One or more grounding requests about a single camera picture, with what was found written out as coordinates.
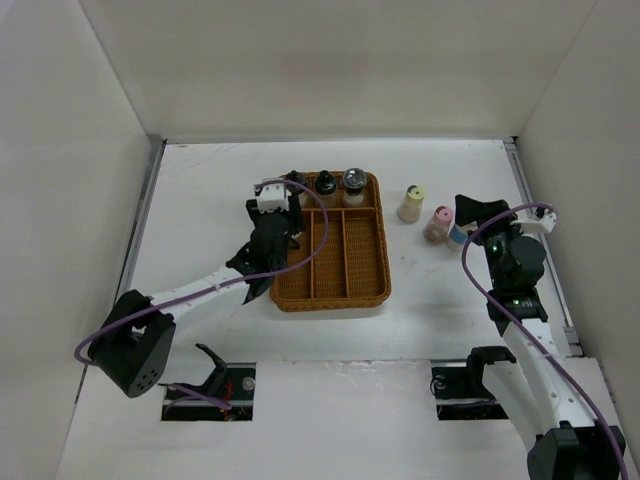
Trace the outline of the silver lid blue label jar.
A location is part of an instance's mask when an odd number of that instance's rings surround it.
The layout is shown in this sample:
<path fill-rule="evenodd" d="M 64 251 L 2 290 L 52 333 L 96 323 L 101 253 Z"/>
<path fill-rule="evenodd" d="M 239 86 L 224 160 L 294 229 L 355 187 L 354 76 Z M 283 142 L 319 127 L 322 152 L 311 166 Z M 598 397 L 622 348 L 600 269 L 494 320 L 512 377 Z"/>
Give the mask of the silver lid blue label jar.
<path fill-rule="evenodd" d="M 468 241 L 469 232 L 473 230 L 472 225 L 454 224 L 446 239 L 447 247 L 455 252 L 461 252 Z"/>

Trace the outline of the black cap white spice bottle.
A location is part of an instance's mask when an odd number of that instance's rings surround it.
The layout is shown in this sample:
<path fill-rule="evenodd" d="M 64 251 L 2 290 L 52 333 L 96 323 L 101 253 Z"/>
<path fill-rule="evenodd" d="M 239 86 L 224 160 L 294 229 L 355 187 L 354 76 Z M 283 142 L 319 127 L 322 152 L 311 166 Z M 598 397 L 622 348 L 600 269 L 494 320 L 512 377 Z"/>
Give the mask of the black cap white spice bottle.
<path fill-rule="evenodd" d="M 308 197 L 306 191 L 301 189 L 300 185 L 307 186 L 306 176 L 301 172 L 291 170 L 285 175 L 285 179 L 294 182 L 294 185 L 288 184 L 286 188 L 292 195 L 296 195 L 298 197 L 300 207 L 305 208 Z"/>

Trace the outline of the black cap brown spice bottle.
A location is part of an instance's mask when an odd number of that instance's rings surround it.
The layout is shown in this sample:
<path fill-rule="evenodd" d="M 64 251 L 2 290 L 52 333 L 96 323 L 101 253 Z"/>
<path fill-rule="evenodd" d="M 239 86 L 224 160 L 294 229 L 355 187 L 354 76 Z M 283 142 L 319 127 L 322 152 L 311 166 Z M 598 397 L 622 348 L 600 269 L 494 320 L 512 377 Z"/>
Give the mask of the black cap brown spice bottle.
<path fill-rule="evenodd" d="M 316 194 L 326 208 L 333 208 L 337 204 L 337 180 L 328 170 L 319 172 L 314 182 Z"/>

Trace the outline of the black grinder top spice bottle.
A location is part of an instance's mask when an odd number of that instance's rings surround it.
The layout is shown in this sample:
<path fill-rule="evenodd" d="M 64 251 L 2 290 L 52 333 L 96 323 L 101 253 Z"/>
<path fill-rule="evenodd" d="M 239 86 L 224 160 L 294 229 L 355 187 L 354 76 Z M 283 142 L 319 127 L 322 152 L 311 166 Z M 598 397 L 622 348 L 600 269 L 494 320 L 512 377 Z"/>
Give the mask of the black grinder top spice bottle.
<path fill-rule="evenodd" d="M 342 175 L 344 193 L 342 203 L 345 207 L 361 207 L 364 204 L 364 189 L 367 175 L 359 168 L 345 170 Z"/>

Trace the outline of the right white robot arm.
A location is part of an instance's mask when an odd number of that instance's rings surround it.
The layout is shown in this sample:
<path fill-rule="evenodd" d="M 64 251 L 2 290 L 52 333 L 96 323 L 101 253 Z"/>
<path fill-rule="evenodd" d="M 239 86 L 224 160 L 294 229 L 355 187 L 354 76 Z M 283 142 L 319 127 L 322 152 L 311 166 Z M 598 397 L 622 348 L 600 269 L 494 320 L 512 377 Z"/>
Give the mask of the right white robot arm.
<path fill-rule="evenodd" d="M 557 216 L 546 203 L 526 207 L 533 215 L 521 218 L 524 208 L 504 200 L 455 198 L 466 243 L 484 250 L 492 288 L 481 293 L 503 340 L 471 351 L 464 384 L 498 401 L 527 450 L 530 478 L 626 479 L 623 433 L 566 370 L 536 289 L 546 260 L 537 238 L 552 232 Z"/>

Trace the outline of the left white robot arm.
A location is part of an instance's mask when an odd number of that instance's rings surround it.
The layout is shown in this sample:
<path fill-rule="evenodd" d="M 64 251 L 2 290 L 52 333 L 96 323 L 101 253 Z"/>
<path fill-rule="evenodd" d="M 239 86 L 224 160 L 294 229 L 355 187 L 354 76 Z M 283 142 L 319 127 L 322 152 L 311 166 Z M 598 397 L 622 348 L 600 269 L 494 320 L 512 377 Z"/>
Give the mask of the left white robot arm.
<path fill-rule="evenodd" d="M 88 357 L 127 397 L 155 385 L 179 385 L 206 399 L 223 390 L 227 366 L 195 339 L 196 331 L 264 294 L 304 229 L 297 194 L 278 201 L 257 197 L 246 209 L 254 224 L 250 239 L 214 273 L 163 293 L 130 290 L 115 303 Z"/>

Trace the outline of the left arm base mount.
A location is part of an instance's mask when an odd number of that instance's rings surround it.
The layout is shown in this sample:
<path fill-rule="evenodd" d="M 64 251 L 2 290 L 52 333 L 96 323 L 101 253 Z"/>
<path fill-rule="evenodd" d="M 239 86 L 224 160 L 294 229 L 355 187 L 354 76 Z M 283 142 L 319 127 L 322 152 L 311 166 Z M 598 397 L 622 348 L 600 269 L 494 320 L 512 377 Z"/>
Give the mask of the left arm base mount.
<path fill-rule="evenodd" d="M 200 385 L 182 382 L 166 387 L 161 420 L 165 422 L 243 422 L 253 420 L 257 365 L 228 363 L 208 346 L 195 347 L 207 377 Z"/>

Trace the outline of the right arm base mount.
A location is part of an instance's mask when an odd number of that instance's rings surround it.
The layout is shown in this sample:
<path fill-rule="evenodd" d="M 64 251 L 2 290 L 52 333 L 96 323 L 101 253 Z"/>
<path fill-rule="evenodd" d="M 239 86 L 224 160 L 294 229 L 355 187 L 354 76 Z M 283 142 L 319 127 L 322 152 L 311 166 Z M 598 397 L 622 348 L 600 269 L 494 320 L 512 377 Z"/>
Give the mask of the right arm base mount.
<path fill-rule="evenodd" d="M 502 406 L 482 383 L 487 365 L 507 361 L 513 354 L 503 346 L 475 347 L 464 363 L 436 362 L 429 389 L 441 421 L 507 420 Z"/>

